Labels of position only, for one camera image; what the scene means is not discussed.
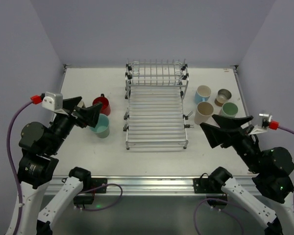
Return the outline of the light green tumbler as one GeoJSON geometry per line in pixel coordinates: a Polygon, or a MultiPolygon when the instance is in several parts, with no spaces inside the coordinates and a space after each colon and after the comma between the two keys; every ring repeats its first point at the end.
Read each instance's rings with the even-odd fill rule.
{"type": "Polygon", "coordinates": [[[234,118],[237,113],[238,113],[237,105],[232,102],[227,102],[222,105],[219,115],[234,118]]]}

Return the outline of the red mug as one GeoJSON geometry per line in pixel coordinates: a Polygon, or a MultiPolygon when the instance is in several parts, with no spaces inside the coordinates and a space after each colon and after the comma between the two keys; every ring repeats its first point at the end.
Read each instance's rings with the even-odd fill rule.
{"type": "Polygon", "coordinates": [[[99,102],[102,104],[100,113],[104,114],[106,116],[109,116],[110,113],[111,113],[110,103],[109,103],[109,100],[105,97],[104,94],[100,94],[99,97],[95,98],[93,100],[92,104],[95,105],[95,104],[97,104],[99,102]]]}

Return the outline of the sage green mug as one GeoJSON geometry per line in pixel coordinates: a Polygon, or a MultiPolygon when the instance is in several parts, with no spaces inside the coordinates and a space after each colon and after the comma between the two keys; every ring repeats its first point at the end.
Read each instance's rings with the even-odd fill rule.
{"type": "Polygon", "coordinates": [[[109,125],[110,121],[108,116],[100,114],[97,125],[95,127],[90,127],[90,130],[93,131],[97,137],[104,139],[110,134],[109,125]]]}

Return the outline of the beige tumbler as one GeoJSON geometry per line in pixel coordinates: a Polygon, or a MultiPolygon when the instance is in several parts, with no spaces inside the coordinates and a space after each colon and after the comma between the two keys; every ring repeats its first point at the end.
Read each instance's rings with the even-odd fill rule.
{"type": "Polygon", "coordinates": [[[202,101],[197,105],[196,114],[194,117],[194,123],[200,125],[206,122],[214,112],[212,104],[206,101],[202,101]]]}

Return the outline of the cream and brown cup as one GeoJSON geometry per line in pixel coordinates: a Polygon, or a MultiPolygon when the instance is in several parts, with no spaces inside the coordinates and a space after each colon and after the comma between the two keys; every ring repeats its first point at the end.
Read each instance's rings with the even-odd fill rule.
{"type": "Polygon", "coordinates": [[[232,97],[232,93],[227,89],[220,89],[215,98],[215,104],[221,107],[232,97]]]}

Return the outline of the light blue mug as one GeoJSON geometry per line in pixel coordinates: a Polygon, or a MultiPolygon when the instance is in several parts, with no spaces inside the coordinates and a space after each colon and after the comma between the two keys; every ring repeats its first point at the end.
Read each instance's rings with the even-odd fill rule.
{"type": "Polygon", "coordinates": [[[210,87],[206,85],[201,85],[196,90],[194,101],[196,104],[199,104],[201,102],[206,102],[209,100],[210,95],[211,95],[210,87]]]}

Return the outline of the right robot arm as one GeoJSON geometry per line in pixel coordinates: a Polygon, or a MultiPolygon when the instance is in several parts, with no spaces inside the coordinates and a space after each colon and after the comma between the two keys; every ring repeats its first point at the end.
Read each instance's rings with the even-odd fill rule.
{"type": "Polygon", "coordinates": [[[294,184],[290,174],[294,163],[289,151],[284,147],[261,150],[258,134],[281,129],[270,114],[260,114],[259,125],[242,125],[250,122],[253,116],[225,117],[213,115],[216,126],[201,123],[210,146],[215,148],[233,147],[246,164],[248,170],[255,174],[252,178],[256,189],[267,198],[266,206],[249,193],[225,168],[218,167],[208,175],[206,185],[213,191],[221,191],[232,197],[249,212],[263,227],[267,235],[294,235],[294,184]]]}

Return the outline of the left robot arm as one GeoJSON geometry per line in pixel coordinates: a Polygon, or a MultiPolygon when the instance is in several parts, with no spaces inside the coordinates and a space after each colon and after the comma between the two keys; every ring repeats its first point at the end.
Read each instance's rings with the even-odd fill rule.
{"type": "Polygon", "coordinates": [[[64,187],[45,209],[40,209],[59,162],[55,155],[73,127],[95,127],[98,123],[102,103],[85,107],[79,106],[81,101],[80,96],[62,99],[44,93],[33,96],[12,117],[6,149],[17,186],[17,198],[6,232],[8,235],[52,234],[53,224],[73,198],[79,192],[90,189],[90,171],[75,167],[69,172],[64,187]],[[45,109],[53,111],[55,116],[49,126],[36,121],[24,126],[19,141],[23,156],[16,168],[11,155],[11,131],[17,116],[31,104],[41,104],[45,109]]]}

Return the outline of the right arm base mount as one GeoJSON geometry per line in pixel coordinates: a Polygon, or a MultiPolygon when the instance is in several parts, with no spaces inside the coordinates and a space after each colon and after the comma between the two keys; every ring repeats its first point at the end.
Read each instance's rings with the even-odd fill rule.
{"type": "Polygon", "coordinates": [[[208,173],[203,173],[200,177],[193,178],[193,188],[195,194],[205,194],[205,197],[209,199],[207,204],[213,209],[225,209],[227,204],[225,202],[216,201],[216,199],[228,201],[227,194],[223,193],[220,189],[213,189],[211,187],[208,173]]]}

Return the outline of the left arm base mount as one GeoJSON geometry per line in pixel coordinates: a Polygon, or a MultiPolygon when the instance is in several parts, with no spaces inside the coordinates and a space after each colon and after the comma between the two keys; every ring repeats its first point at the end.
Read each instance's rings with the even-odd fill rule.
{"type": "MultiPolygon", "coordinates": [[[[90,184],[86,188],[84,188],[83,191],[85,191],[87,189],[97,188],[97,187],[105,185],[107,183],[108,183],[107,178],[91,178],[90,184]]],[[[96,194],[104,194],[104,193],[106,193],[106,187],[103,187],[103,188],[100,188],[97,190],[93,190],[91,192],[78,194],[73,199],[73,204],[76,207],[85,209],[87,205],[93,204],[96,194]]]]}

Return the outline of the aluminium mounting rail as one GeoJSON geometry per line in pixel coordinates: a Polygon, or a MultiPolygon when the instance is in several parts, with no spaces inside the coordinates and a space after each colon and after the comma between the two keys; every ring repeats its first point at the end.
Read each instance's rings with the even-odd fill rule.
{"type": "MultiPolygon", "coordinates": [[[[54,196],[63,186],[62,180],[67,176],[54,176],[45,195],[54,196]]],[[[118,184],[124,196],[192,196],[196,195],[193,179],[199,176],[92,176],[92,179],[106,179],[108,184],[118,184]]],[[[254,196],[261,194],[256,189],[250,176],[235,176],[240,185],[254,196]]],[[[108,186],[102,195],[119,195],[116,186],[108,186]]]]}

